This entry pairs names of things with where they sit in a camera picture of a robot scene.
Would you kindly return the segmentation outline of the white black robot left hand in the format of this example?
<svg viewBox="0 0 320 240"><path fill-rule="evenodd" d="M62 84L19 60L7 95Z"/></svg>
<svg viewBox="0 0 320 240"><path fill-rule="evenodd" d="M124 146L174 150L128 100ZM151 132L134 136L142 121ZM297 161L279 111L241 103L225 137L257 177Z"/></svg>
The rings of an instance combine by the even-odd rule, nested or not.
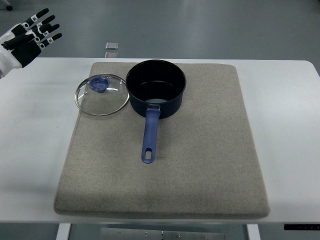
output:
<svg viewBox="0 0 320 240"><path fill-rule="evenodd" d="M51 25L54 15L41 20L49 12L44 8L27 20L14 25L0 37L0 77L13 69L22 69L35 60L47 46L62 37L53 34L59 24Z"/></svg>

